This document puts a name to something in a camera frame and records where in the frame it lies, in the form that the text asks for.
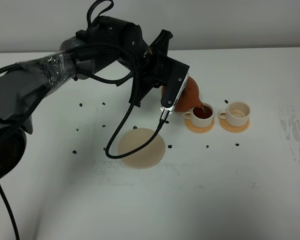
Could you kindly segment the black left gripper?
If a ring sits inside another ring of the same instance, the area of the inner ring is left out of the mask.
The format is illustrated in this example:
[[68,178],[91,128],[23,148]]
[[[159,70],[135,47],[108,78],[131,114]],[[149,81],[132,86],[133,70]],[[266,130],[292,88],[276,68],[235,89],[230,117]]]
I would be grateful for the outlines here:
[[135,77],[132,82],[129,103],[141,106],[143,98],[153,89],[166,86],[173,70],[174,63],[168,57],[169,41],[173,34],[162,29],[150,45],[149,61],[138,69],[138,86]]

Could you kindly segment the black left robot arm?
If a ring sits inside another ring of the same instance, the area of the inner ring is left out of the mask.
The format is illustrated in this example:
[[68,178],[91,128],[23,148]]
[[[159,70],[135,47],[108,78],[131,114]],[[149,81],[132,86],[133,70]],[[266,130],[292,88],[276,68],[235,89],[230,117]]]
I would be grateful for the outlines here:
[[[172,33],[162,30],[147,44],[139,25],[109,16],[87,20],[87,29],[64,41],[59,52],[0,68],[0,179],[21,160],[33,132],[32,113],[48,95],[68,80],[91,78],[120,86],[132,79],[131,107],[153,88],[164,86],[161,99],[163,124],[177,101],[183,84],[177,80],[177,62],[168,57]],[[113,62],[129,70],[123,78],[109,81],[97,73]]]

